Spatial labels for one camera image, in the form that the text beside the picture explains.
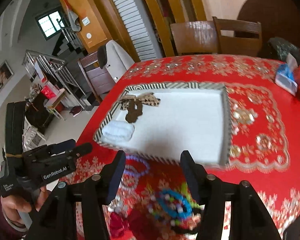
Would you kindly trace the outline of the person left hand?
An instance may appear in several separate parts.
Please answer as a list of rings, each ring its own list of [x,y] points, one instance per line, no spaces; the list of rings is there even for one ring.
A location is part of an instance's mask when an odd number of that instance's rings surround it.
[[[0,198],[2,209],[6,217],[17,226],[24,225],[19,212],[29,213],[35,207],[37,211],[41,209],[50,195],[51,191],[45,186],[40,188],[40,194],[34,204],[30,204],[20,196],[10,195],[6,198]]]

